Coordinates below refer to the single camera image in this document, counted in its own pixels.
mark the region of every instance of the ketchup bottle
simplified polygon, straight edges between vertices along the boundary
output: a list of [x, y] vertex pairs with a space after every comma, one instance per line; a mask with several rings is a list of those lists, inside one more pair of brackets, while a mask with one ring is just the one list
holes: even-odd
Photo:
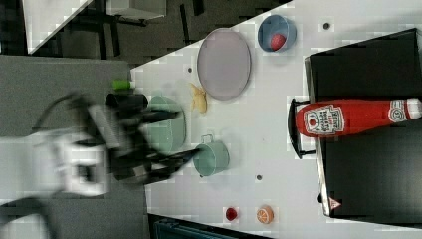
[[360, 133], [395, 122], [422, 117], [422, 103], [415, 98], [395, 101], [334, 100], [309, 104], [296, 115], [299, 133], [333, 137]]

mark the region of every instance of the red object in bowl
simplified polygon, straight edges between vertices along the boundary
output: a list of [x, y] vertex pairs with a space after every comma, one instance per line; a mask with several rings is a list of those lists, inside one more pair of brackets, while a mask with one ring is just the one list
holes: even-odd
[[226, 218], [229, 221], [233, 221], [234, 219], [237, 218], [237, 211], [233, 207], [230, 207], [226, 211]]
[[273, 38], [271, 39], [271, 49], [273, 49], [273, 51], [278, 51], [279, 49], [283, 47], [283, 45], [285, 45], [285, 43], [286, 43], [285, 36], [283, 36], [280, 33], [274, 34]]

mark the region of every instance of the table surface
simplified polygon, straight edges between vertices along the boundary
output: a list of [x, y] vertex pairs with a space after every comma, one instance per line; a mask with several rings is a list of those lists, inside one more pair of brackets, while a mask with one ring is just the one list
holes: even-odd
[[[292, 19], [298, 29], [294, 46], [285, 53], [264, 52], [258, 44], [260, 24], [270, 15]], [[228, 147], [229, 169], [199, 177], [190, 162], [173, 178], [146, 186], [148, 213], [184, 219], [271, 238], [417, 238], [415, 229], [327, 218], [317, 202], [318, 168], [314, 155], [299, 160], [290, 146], [287, 118], [293, 97], [308, 95], [304, 59], [311, 54], [418, 27], [419, 0], [296, 0], [243, 22], [232, 29], [247, 41], [252, 56], [250, 82], [234, 101], [210, 97], [208, 112], [190, 111], [188, 83], [199, 84], [196, 61], [202, 41], [131, 70], [137, 89], [148, 97], [155, 91], [181, 103], [187, 138], [193, 148], [201, 135], [213, 133]], [[323, 23], [331, 27], [324, 30]], [[304, 149], [315, 148], [304, 138]], [[256, 219], [259, 207], [275, 210], [275, 221]], [[228, 222], [225, 209], [239, 208]]]
[[93, 0], [22, 0], [28, 54], [33, 54]]

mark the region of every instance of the black screw hole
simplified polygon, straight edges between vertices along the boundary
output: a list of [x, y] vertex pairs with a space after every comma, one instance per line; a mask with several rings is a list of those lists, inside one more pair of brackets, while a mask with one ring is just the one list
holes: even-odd
[[323, 24], [323, 28], [328, 30], [331, 27], [331, 25], [329, 25], [329, 23], [324, 23]]

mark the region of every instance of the teal mug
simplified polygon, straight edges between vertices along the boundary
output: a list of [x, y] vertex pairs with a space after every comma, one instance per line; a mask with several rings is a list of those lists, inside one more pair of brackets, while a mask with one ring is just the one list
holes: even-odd
[[[209, 136], [211, 141], [205, 143], [205, 137]], [[201, 176], [211, 176], [219, 173], [229, 165], [229, 151], [222, 141], [214, 141], [211, 134], [201, 137], [202, 143], [196, 146], [201, 149], [193, 157], [193, 164]]]

